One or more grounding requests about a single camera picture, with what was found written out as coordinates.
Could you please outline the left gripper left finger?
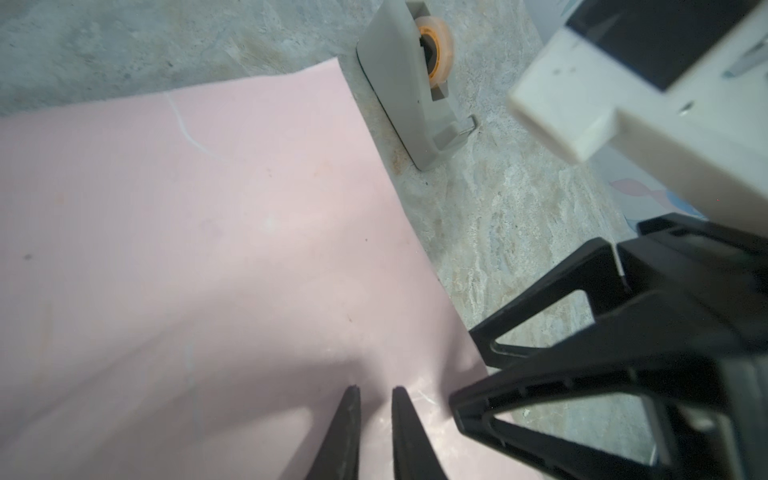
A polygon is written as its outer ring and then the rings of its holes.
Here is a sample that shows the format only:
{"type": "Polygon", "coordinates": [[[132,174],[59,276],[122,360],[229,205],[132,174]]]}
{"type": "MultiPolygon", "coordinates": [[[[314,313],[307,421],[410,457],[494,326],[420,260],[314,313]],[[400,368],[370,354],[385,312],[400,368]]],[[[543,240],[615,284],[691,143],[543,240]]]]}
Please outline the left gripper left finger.
{"type": "Polygon", "coordinates": [[[361,430],[361,392],[351,385],[344,391],[306,479],[358,479],[361,430]]]}

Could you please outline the purple pink wrapping paper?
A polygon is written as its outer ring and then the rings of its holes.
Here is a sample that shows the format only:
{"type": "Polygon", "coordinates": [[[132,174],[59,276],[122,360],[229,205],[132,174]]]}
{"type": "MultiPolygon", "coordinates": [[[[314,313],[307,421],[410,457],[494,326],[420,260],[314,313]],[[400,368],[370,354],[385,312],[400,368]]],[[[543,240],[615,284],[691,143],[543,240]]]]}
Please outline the purple pink wrapping paper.
{"type": "Polygon", "coordinates": [[[336,60],[1,121],[1,475],[302,479],[345,389],[393,475],[407,389],[451,479],[485,366],[336,60]]]}

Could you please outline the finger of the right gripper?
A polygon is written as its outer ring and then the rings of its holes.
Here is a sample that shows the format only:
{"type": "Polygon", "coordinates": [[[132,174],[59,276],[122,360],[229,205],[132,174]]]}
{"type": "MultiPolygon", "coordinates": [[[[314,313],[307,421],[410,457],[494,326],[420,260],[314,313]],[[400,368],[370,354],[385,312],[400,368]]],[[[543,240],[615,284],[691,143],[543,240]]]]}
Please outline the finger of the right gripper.
{"type": "Polygon", "coordinates": [[[515,359],[454,392],[450,408],[465,436],[556,479],[724,479],[735,461],[681,408],[728,415],[720,360],[731,333],[700,309],[646,294],[560,343],[515,359]],[[503,421],[500,414],[599,395],[627,394],[654,404],[659,464],[503,421]]]}

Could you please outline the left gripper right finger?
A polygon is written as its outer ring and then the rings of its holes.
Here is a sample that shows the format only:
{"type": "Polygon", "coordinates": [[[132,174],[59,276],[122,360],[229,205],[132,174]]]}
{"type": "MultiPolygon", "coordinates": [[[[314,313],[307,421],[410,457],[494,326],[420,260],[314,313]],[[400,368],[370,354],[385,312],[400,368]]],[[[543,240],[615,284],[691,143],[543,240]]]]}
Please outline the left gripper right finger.
{"type": "Polygon", "coordinates": [[[402,386],[392,391],[391,416],[394,478],[446,480],[418,413],[402,386]]]}

